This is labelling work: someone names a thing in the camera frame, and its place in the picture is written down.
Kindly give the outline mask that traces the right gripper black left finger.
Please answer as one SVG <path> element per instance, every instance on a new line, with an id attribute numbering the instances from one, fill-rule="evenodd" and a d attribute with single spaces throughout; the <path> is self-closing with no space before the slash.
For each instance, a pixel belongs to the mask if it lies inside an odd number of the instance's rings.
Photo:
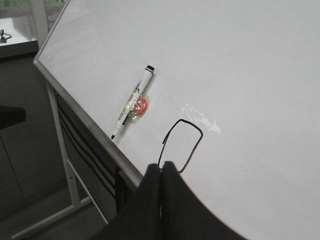
<path id="1" fill-rule="evenodd" d="M 127 204 L 93 240 L 158 240 L 160 222 L 160 170 L 155 163 Z"/>

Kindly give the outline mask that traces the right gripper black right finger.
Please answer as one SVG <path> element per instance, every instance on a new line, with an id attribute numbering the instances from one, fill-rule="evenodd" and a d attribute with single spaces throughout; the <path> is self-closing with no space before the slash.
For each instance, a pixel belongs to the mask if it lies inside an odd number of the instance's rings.
<path id="1" fill-rule="evenodd" d="M 173 162 L 165 162 L 160 183 L 164 240 L 244 239 L 203 205 L 185 183 Z"/>

